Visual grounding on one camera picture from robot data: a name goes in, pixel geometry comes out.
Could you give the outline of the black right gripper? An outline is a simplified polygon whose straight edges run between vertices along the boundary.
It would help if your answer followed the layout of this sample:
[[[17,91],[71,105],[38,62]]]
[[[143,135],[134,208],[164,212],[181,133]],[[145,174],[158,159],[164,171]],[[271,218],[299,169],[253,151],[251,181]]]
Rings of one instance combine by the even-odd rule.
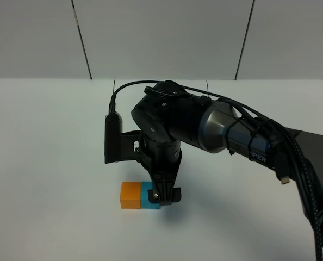
[[[143,134],[139,154],[140,163],[148,171],[152,182],[152,190],[148,191],[149,201],[160,206],[179,202],[181,188],[174,186],[182,158],[181,142],[158,142]]]

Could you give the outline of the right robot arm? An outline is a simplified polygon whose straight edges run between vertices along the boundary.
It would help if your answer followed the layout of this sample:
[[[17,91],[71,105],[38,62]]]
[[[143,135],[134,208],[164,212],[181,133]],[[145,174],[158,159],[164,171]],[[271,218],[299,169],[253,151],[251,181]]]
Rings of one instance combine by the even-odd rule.
[[[273,170],[279,180],[296,182],[307,217],[313,208],[323,215],[323,135],[285,128],[228,98],[196,96],[172,81],[145,89],[132,110],[142,132],[140,152],[148,155],[145,168],[157,201],[179,201],[175,176],[184,142],[209,153],[228,150]]]

